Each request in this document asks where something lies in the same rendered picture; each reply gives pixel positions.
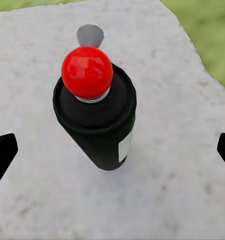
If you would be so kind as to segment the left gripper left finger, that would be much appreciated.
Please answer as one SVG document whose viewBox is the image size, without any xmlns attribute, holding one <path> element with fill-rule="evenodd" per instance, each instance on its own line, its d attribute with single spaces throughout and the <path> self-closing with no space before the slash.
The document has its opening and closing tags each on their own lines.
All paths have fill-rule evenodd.
<svg viewBox="0 0 225 240">
<path fill-rule="evenodd" d="M 0 180 L 7 171 L 13 158 L 18 153 L 17 140 L 14 133 L 0 136 Z"/>
</svg>

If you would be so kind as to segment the pesticide atomizer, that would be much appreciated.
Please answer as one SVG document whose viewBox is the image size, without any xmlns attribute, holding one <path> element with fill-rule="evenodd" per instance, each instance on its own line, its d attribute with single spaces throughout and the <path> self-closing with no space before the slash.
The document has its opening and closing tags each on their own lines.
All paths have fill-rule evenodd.
<svg viewBox="0 0 225 240">
<path fill-rule="evenodd" d="M 127 73 L 99 49 L 99 26 L 78 27 L 80 47 L 68 53 L 54 88 L 58 123 L 100 169 L 125 162 L 136 121 L 137 92 Z"/>
</svg>

